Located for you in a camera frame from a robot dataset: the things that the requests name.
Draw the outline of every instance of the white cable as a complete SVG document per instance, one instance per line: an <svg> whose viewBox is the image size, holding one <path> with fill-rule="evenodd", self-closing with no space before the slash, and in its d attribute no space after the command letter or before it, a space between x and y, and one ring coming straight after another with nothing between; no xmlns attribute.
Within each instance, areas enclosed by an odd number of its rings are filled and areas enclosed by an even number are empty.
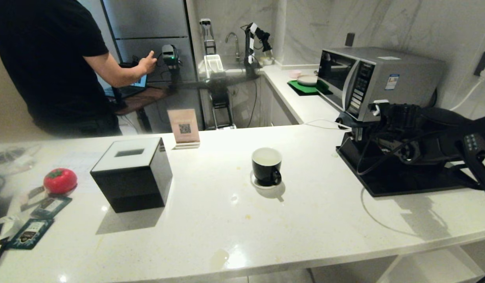
<svg viewBox="0 0 485 283"><path fill-rule="evenodd" d="M461 100L461 102L459 104L457 104L456 106L450 108L451 111L454 111L456 110L459 106L461 106L469 97L470 95L475 91L475 89L483 82L485 81L485 68L483 68L483 70L480 72L480 78L478 79L478 82L471 88L471 90L469 91L469 93L463 98L463 100Z"/></svg>
<svg viewBox="0 0 485 283"><path fill-rule="evenodd" d="M351 127L347 127L346 125L343 125L343 124L340 124L340 123L337 123L337 122L333 122L333 121L330 121L330 120L326 120L326 119L316 119L316 120L312 120L312 121L309 121L307 123L304 123L303 125L309 125L309 126L312 126L310 125L312 122L316 122L316 121L326 121L326 122L330 122L330 123L333 123L333 124L336 124L340 127L343 127L345 129L338 129L338 128L325 128L325 129L332 129L332 130L342 130L342 131L352 131L353 129Z"/></svg>

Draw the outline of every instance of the man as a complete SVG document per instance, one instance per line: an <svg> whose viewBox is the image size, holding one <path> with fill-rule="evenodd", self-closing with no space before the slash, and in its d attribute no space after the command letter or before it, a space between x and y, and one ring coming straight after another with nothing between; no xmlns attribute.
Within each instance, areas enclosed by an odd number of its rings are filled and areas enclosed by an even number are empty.
<svg viewBox="0 0 485 283"><path fill-rule="evenodd" d="M122 134L95 72L118 88L157 61L121 68L76 0L0 0L0 57L34 123L63 138Z"/></svg>

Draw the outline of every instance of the black coffee cup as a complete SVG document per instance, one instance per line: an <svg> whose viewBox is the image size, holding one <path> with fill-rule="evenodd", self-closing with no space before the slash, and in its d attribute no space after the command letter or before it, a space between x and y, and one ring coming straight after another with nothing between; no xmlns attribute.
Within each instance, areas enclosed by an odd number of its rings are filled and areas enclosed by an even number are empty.
<svg viewBox="0 0 485 283"><path fill-rule="evenodd" d="M281 154L272 148L262 147L251 155L253 161L253 174L258 183L263 186L278 185L281 183Z"/></svg>

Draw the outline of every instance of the cabinet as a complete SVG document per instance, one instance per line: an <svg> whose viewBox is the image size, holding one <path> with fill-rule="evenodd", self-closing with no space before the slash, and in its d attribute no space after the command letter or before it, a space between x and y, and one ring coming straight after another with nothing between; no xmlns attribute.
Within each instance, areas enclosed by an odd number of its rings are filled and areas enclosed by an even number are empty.
<svg viewBox="0 0 485 283"><path fill-rule="evenodd" d="M261 127L298 125L297 120L267 79L262 79L261 90Z"/></svg>

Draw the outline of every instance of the wooden table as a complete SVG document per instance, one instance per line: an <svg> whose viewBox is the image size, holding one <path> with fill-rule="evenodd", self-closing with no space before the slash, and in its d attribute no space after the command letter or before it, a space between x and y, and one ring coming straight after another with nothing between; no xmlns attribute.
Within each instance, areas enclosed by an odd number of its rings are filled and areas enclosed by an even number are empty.
<svg viewBox="0 0 485 283"><path fill-rule="evenodd" d="M151 133L150 121L145 113L145 106L148 106L157 100L163 99L169 95L169 92L162 88L148 87L145 91L124 99L127 107L115 111L118 116L124 116L136 111L138 119L140 120L142 128L145 132Z"/></svg>

